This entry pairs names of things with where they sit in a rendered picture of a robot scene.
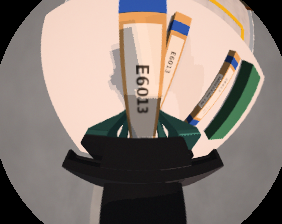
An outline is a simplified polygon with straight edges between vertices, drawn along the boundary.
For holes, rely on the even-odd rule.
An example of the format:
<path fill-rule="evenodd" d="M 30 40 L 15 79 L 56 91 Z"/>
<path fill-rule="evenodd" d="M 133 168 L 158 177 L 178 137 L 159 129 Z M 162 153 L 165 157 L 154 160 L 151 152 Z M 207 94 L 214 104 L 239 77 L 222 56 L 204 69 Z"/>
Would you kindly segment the brown cardboard box with blue bands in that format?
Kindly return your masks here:
<path fill-rule="evenodd" d="M 172 15 L 171 23 L 166 37 L 166 57 L 163 78 L 163 90 L 161 97 L 160 109 L 166 98 L 174 74 L 176 72 L 188 33 L 192 18 L 175 12 Z"/>

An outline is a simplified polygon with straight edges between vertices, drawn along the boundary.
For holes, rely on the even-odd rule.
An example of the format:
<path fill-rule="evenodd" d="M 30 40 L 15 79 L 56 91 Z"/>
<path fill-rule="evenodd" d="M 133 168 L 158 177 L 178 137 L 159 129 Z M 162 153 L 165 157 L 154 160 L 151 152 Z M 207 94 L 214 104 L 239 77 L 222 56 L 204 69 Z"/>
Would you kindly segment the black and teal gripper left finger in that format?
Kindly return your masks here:
<path fill-rule="evenodd" d="M 122 126 L 121 132 L 119 136 L 117 136 L 121 126 Z M 107 137 L 128 137 L 128 131 L 129 129 L 127 123 L 126 109 L 125 109 L 119 114 L 89 127 L 85 134 L 103 135 Z"/>

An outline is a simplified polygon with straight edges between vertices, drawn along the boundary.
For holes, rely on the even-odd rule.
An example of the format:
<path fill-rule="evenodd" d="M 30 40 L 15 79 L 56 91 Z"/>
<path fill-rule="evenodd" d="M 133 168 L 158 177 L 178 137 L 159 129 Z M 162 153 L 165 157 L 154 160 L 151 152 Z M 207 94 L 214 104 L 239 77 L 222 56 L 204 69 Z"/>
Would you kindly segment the dark green flat box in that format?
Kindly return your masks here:
<path fill-rule="evenodd" d="M 255 66 L 243 60 L 226 102 L 204 131 L 208 140 L 223 139 L 230 132 L 250 104 L 260 78 Z"/>

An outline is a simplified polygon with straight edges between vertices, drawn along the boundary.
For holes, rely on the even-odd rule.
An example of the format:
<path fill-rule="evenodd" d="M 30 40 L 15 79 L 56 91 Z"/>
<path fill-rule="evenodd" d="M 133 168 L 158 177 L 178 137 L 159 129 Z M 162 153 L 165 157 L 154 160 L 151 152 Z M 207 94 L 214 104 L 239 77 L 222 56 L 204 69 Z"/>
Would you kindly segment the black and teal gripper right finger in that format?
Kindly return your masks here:
<path fill-rule="evenodd" d="M 192 150 L 201 137 L 201 133 L 197 127 L 160 110 L 157 125 L 158 137 L 167 137 L 163 125 L 168 131 L 168 137 L 183 137 L 187 144 L 188 150 Z"/>

